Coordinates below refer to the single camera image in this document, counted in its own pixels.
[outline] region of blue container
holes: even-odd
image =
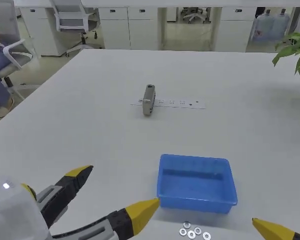
[[[238,198],[228,160],[163,154],[157,197],[163,208],[227,214]]]

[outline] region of led light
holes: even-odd
[[[9,185],[8,183],[4,183],[2,186],[3,186],[5,189],[10,188],[10,185]]]

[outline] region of office floor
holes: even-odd
[[[196,20],[192,24],[183,21],[179,14],[177,22],[168,22],[166,25],[166,41],[164,50],[170,51],[209,51],[211,24]],[[22,18],[18,19],[19,31],[22,38],[29,39],[29,34]],[[102,29],[98,29],[98,39],[94,39],[94,33],[87,34],[87,43],[99,44],[104,48]],[[247,52],[273,52],[272,45],[254,45],[250,44]],[[68,61],[70,61],[77,52],[72,52],[70,57],[40,57],[27,64],[22,71],[11,75],[11,80],[15,85],[29,84],[41,85]],[[32,90],[23,90],[21,94],[25,97],[30,95]],[[14,108],[21,102],[15,96]]]

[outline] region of metal washer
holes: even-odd
[[[179,234],[180,234],[181,236],[185,236],[185,235],[187,235],[187,230],[184,229],[184,228],[180,228]]]
[[[185,221],[185,222],[183,223],[183,227],[184,227],[185,229],[189,229],[189,228],[191,227],[191,223],[190,223],[189,221]]]
[[[203,236],[204,240],[210,240],[211,239],[211,235],[207,231],[205,231],[202,236]]]
[[[188,231],[188,238],[195,239],[196,238],[196,233],[192,230]]]
[[[193,231],[194,231],[195,234],[197,234],[197,235],[201,235],[201,234],[202,234],[202,230],[201,230],[201,228],[198,227],[198,226],[196,226],[196,227],[193,229]]]

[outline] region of power strip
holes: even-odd
[[[142,106],[142,98],[138,99],[133,106]],[[206,109],[205,102],[202,99],[197,100],[165,100],[156,98],[155,107],[182,108],[182,109]]]

